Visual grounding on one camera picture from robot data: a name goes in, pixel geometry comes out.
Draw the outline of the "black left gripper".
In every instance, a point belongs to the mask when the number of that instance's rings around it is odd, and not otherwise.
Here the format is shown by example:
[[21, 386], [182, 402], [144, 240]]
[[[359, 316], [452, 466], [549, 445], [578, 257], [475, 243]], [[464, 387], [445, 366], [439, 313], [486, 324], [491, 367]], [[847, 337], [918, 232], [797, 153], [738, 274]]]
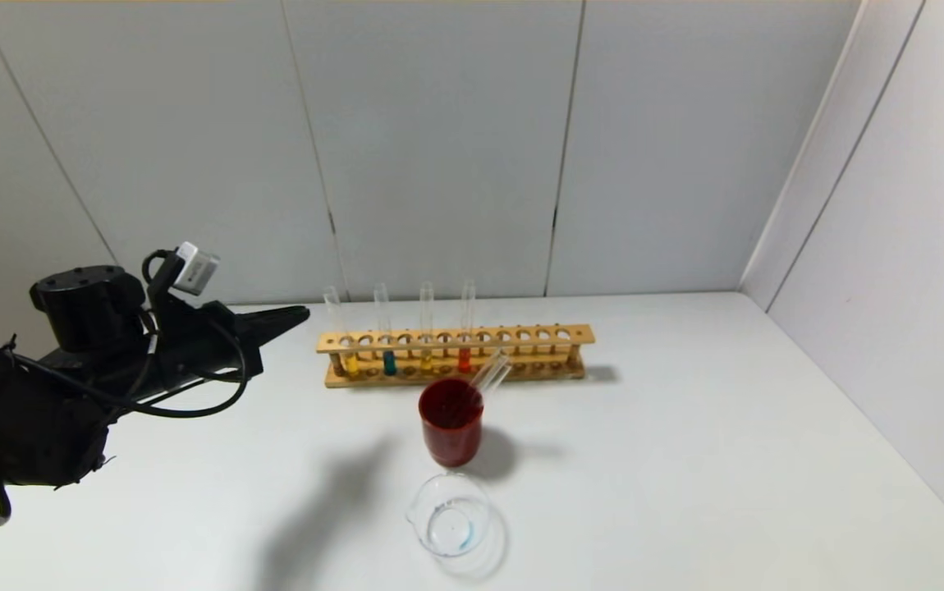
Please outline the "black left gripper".
[[218, 302], [195, 308], [171, 293], [158, 295], [156, 387], [171, 392], [198, 379], [225, 384], [251, 379], [263, 371], [257, 348], [309, 318], [303, 305], [233, 314]]

